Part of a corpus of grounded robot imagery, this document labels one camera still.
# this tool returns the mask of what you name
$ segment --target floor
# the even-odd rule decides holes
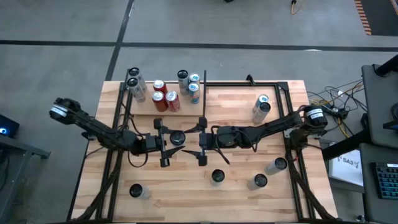
[[[95,114],[104,80],[122,80],[133,66],[147,80],[206,69],[209,80],[242,80],[247,74],[256,80],[301,79],[308,91],[320,92],[359,80],[362,65],[384,63],[398,51],[398,38],[364,33],[353,0],[307,0],[295,16],[290,0],[132,3],[0,2],[0,113],[21,123],[19,140],[52,152],[47,161],[32,160],[18,194],[24,204],[14,209],[13,220],[67,217],[87,141],[78,127],[49,118],[57,97],[77,100]],[[237,49],[226,49],[231,46]],[[363,92],[356,96],[364,102]],[[361,130],[362,113],[352,111],[346,120],[353,132]],[[344,136],[336,129],[324,138]],[[361,194],[333,188],[333,196],[340,218],[363,213]]]

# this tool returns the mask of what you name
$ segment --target white paper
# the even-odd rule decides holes
[[[363,187],[361,152],[353,150],[329,162],[329,177]]]

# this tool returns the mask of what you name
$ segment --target metal leg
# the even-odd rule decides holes
[[[364,129],[350,138],[322,150],[323,160],[328,161],[344,153],[351,152],[352,150],[358,148],[359,144],[361,143],[372,143],[369,129]]]

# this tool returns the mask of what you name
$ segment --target black bracket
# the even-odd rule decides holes
[[[288,90],[289,90],[289,84],[288,84],[287,82],[278,82],[277,84],[278,84],[278,86],[279,86],[281,89],[283,89],[283,90],[285,90],[285,91],[288,91]]]
[[[246,77],[246,81],[249,81],[251,86],[256,85],[256,82],[253,80],[253,77],[250,74]]]

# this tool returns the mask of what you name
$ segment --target wooden tabletop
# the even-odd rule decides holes
[[[308,98],[304,82],[287,81],[293,107],[307,105]],[[113,122],[119,82],[105,82],[99,100],[96,118],[111,126]],[[260,94],[267,94],[271,111],[264,122],[279,118],[273,87],[208,87],[206,91],[206,118],[208,127],[212,125],[253,126],[251,108]],[[140,132],[157,134],[153,129],[155,116],[134,118]],[[164,116],[164,125],[170,129],[189,129],[198,122],[195,116]],[[200,151],[198,133],[187,134],[185,149]],[[91,142],[88,153],[99,148]],[[160,153],[151,153],[148,163],[139,169],[133,168],[124,153],[119,180],[118,196],[114,211],[114,222],[294,222],[297,221],[295,205],[288,169],[267,176],[268,184],[259,190],[248,190],[246,183],[256,174],[264,173],[264,167],[277,157],[284,157],[285,146],[282,133],[261,140],[259,149],[223,149],[231,162],[227,165],[221,156],[208,152],[208,165],[199,167],[192,155],[178,152],[171,158],[170,167],[161,168]],[[310,188],[320,203],[330,214],[337,217],[328,176],[321,151],[308,147],[303,150]],[[76,196],[72,218],[83,213],[94,199],[101,185],[106,150],[92,154],[85,161],[80,185]],[[133,163],[141,164],[144,156],[131,156]],[[214,187],[210,184],[210,174],[214,169],[222,169],[226,174],[223,183]],[[152,193],[150,199],[139,200],[129,195],[132,184],[142,184]],[[108,211],[110,191],[104,206]],[[300,198],[305,217],[308,217],[304,194]]]

